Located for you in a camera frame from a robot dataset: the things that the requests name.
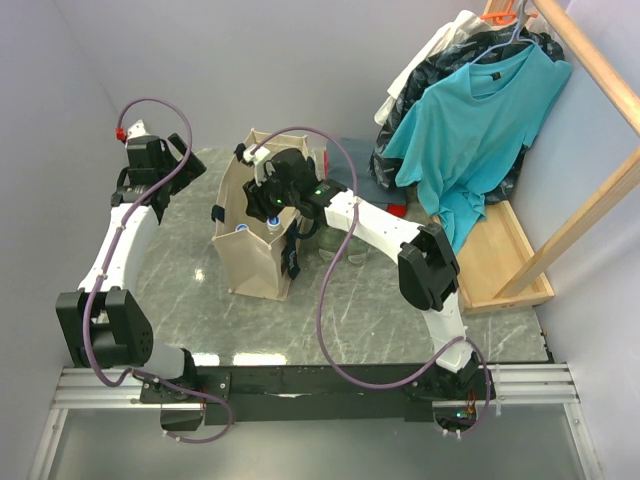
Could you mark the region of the clear glass bottle silver cap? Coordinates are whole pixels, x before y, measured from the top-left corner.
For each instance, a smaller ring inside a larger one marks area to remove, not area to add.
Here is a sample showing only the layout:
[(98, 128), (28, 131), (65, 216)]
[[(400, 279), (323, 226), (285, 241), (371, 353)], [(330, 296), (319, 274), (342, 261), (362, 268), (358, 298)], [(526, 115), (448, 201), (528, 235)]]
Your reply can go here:
[(347, 245), (347, 260), (351, 265), (360, 266), (366, 260), (368, 251), (369, 246), (366, 242), (357, 237), (353, 237)]

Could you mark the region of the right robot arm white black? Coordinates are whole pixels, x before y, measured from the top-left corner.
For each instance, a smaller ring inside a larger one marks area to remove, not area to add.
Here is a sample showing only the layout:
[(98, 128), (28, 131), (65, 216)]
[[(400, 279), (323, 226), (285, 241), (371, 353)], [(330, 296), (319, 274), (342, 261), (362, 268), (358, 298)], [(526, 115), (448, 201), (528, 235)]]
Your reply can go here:
[(484, 358), (467, 336), (458, 305), (460, 267), (442, 227), (396, 217), (333, 180), (319, 180), (303, 154), (288, 148), (275, 155), (263, 147), (239, 149), (240, 162), (254, 169), (243, 186), (248, 216), (269, 223), (286, 207), (315, 224), (325, 224), (375, 247), (398, 268), (403, 298), (420, 310), (436, 350), (434, 357), (409, 377), (390, 383), (400, 388), (417, 381), (432, 367), (441, 369), (438, 385), (450, 398), (473, 386)]

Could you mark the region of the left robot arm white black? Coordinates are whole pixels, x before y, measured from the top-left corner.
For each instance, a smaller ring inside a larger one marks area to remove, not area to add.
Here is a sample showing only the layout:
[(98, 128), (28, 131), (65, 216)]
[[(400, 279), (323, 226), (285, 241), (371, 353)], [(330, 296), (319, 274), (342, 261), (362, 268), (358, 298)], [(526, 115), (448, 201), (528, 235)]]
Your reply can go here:
[(206, 168), (194, 154), (184, 167), (175, 152), (187, 145), (176, 133), (162, 139), (143, 123), (129, 128), (128, 166), (110, 199), (110, 223), (98, 255), (76, 290), (62, 293), (56, 314), (72, 362), (102, 369), (130, 367), (164, 378), (176, 401), (193, 399), (200, 388), (191, 354), (155, 339), (150, 321), (134, 295), (149, 243), (172, 196)]

